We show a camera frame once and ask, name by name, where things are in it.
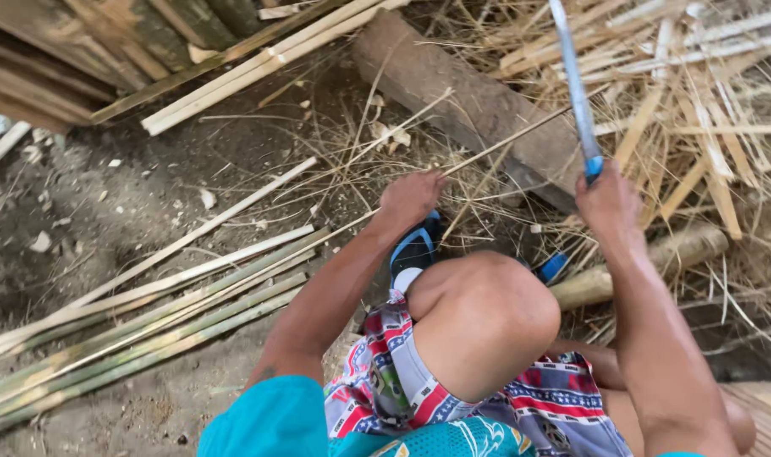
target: person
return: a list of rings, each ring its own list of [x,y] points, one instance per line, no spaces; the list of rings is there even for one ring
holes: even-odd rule
[[[749,414],[717,386],[646,254],[615,162],[576,202],[614,281],[616,351],[556,340],[560,310],[516,259],[434,263],[440,171],[401,177],[370,223],[281,313],[247,390],[198,454],[744,454]],[[325,389],[321,359],[391,253],[388,303]]]

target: flip-flop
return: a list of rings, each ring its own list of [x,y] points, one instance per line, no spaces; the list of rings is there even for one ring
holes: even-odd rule
[[[432,210],[397,243],[391,254],[391,288],[405,292],[411,282],[435,261],[433,252],[441,239],[439,212]]]

